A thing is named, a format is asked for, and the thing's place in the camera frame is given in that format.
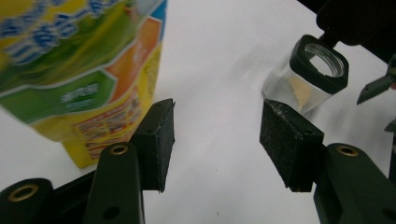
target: colorful packaging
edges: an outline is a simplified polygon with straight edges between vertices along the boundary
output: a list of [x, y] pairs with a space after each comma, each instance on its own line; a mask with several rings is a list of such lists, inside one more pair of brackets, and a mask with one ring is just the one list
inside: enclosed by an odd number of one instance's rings
[[0, 2], [0, 105], [78, 167], [127, 141], [157, 80], [166, 0]]

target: white table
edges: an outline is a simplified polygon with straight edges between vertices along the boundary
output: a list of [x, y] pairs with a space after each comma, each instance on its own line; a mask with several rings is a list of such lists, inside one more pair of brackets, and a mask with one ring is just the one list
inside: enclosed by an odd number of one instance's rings
[[[295, 0], [169, 0], [154, 101], [176, 101], [176, 142], [166, 191], [145, 191], [148, 224], [318, 223], [313, 193], [285, 189], [259, 143], [262, 84], [302, 35], [322, 34], [315, 18]], [[335, 49], [349, 85], [309, 119], [325, 145], [359, 147], [387, 175], [396, 92], [356, 105], [387, 65], [362, 47]], [[0, 189], [32, 177], [58, 188], [95, 168], [79, 170], [60, 144], [0, 113]]]

